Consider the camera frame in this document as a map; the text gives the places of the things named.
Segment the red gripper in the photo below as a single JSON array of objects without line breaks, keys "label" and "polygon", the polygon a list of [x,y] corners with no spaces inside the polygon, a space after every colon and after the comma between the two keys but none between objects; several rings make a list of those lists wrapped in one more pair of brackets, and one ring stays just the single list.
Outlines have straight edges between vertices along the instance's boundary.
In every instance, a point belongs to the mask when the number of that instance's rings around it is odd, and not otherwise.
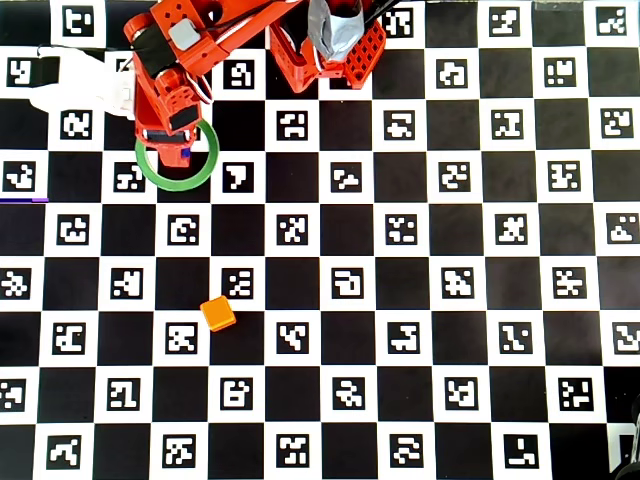
[{"label": "red gripper", "polygon": [[181,68],[167,68],[151,77],[135,69],[135,149],[153,150],[159,159],[190,159],[202,104],[211,101],[211,89],[200,77]]}]

